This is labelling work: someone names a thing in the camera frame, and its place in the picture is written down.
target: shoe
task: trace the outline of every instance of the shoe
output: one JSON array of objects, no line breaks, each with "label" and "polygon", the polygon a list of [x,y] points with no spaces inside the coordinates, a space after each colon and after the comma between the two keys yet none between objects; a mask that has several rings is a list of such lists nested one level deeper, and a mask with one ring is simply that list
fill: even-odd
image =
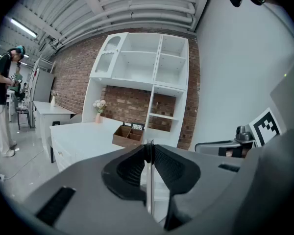
[{"label": "shoe", "polygon": [[10,146],[10,148],[12,148],[15,145],[16,145],[16,141],[12,141],[12,145]]},{"label": "shoe", "polygon": [[14,150],[8,150],[5,153],[2,153],[3,157],[12,157],[15,154]]}]

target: black t-shirt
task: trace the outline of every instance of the black t-shirt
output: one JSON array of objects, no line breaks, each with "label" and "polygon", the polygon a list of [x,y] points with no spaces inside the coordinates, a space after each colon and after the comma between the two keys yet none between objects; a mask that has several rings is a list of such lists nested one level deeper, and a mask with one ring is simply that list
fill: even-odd
[{"label": "black t-shirt", "polygon": [[[11,52],[7,51],[0,58],[0,73],[4,77],[9,76],[9,70],[11,65]],[[6,104],[6,86],[0,83],[0,104]]]}]

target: cabinet door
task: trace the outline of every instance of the cabinet door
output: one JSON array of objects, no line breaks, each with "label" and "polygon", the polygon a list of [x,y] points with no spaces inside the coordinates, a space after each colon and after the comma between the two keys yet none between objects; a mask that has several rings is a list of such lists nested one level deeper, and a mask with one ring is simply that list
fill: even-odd
[{"label": "cabinet door", "polygon": [[107,36],[94,62],[90,77],[111,78],[113,67],[128,32]]}]

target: flower arrangement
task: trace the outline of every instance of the flower arrangement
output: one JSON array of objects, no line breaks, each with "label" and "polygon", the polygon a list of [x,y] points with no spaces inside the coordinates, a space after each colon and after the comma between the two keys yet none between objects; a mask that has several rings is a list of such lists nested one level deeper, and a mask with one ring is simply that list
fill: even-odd
[{"label": "flower arrangement", "polygon": [[59,96],[59,93],[56,91],[51,91],[51,96]]},{"label": "flower arrangement", "polygon": [[97,109],[98,113],[103,113],[104,109],[107,107],[105,100],[96,100],[93,106]]}]

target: white ceiling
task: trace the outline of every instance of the white ceiling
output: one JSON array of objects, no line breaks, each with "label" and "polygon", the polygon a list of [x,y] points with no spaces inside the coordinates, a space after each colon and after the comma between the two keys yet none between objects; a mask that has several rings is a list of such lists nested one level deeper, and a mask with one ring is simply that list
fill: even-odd
[{"label": "white ceiling", "polygon": [[[0,52],[17,45],[24,45],[26,53],[30,56],[26,61],[33,64],[40,54],[48,58],[55,49],[64,46],[64,43],[72,43],[81,37],[90,36],[90,31],[94,35],[103,30],[114,30],[116,27],[146,25],[191,33],[206,2],[207,0],[19,0],[2,22]],[[142,6],[132,9],[129,5]],[[148,5],[154,5],[155,8],[145,8]],[[185,12],[185,9],[190,7],[195,9],[193,15]],[[125,10],[110,14],[120,8]],[[103,12],[108,12],[108,15],[93,19]],[[14,26],[9,21],[10,18],[18,20],[37,33],[37,38],[34,39]],[[89,20],[89,23],[77,27],[86,20]],[[39,52],[44,41],[45,47]]]}]

